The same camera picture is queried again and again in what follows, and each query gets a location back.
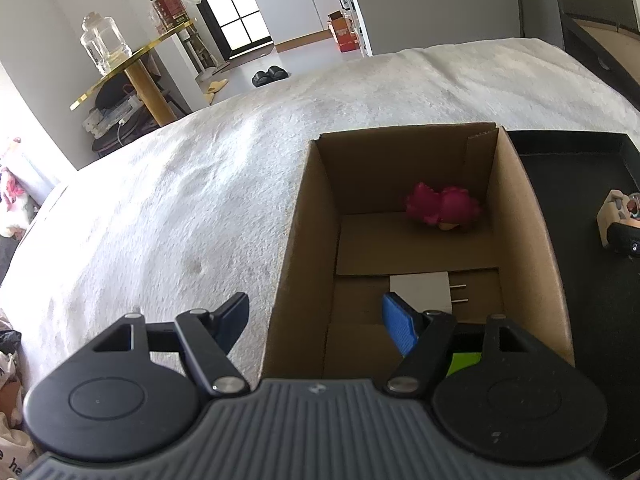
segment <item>black tray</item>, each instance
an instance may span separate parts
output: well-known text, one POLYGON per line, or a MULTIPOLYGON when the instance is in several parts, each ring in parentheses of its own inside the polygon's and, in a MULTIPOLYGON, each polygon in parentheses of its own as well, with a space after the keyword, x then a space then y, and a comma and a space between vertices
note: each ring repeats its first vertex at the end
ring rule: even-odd
POLYGON ((510 132, 558 260, 575 365, 609 416, 594 459, 617 478, 640 469, 640 258, 605 250, 596 215, 611 189, 640 187, 640 153, 623 134, 510 132))

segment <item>tile floor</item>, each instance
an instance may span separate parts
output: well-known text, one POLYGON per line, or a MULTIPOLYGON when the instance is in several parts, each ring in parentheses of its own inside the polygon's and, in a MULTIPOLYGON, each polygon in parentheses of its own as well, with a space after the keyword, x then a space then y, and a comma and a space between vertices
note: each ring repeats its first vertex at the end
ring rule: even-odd
MULTIPOLYGON (((229 99, 238 94, 255 90, 251 79, 258 70, 266 70, 271 65, 277 65, 289 72, 290 76, 296 76, 313 70, 321 70, 331 66, 344 63, 351 59, 359 59, 362 57, 359 50, 352 52, 340 52, 335 44, 334 38, 328 40, 317 41, 308 45, 299 46, 286 50, 284 52, 276 52, 275 49, 270 53, 242 64, 235 68, 219 72, 211 78, 211 80, 229 79, 226 86, 216 94, 212 104, 219 103, 225 99, 229 99)), ((203 84, 204 88, 209 86, 209 82, 203 84)))

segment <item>fuzzy bedspread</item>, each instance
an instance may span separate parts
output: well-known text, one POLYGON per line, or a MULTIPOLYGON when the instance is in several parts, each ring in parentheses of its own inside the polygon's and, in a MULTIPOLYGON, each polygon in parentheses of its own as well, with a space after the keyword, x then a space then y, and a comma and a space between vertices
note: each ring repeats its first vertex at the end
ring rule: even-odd
POLYGON ((626 132, 640 114, 539 40, 405 50, 292 76, 170 124, 47 199, 0 288, 34 384, 126 312, 148 321, 246 291, 231 353, 256 384, 309 139, 334 130, 495 121, 626 132))

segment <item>green object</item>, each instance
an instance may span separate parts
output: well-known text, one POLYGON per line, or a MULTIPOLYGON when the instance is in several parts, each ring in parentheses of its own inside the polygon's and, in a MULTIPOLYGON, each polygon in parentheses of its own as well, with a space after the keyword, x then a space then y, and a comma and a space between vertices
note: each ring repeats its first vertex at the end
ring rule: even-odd
POLYGON ((457 371, 462 370, 462 368, 477 365, 480 362, 481 357, 482 352, 465 352, 460 354, 453 354, 453 357, 451 358, 451 364, 449 366, 449 371, 447 372, 447 377, 449 377, 451 374, 456 373, 457 371))

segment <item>wooden table leg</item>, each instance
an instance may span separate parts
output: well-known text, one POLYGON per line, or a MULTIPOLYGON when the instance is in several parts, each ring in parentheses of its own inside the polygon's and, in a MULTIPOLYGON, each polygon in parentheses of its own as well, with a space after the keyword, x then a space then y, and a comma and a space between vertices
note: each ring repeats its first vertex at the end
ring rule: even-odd
POLYGON ((131 81, 133 88, 138 92, 138 97, 146 105, 146 108, 153 115, 154 119, 160 126, 173 123, 177 120, 174 111, 169 108, 168 103, 162 97, 158 86, 151 79, 149 72, 146 70, 142 61, 138 60, 124 71, 131 81))

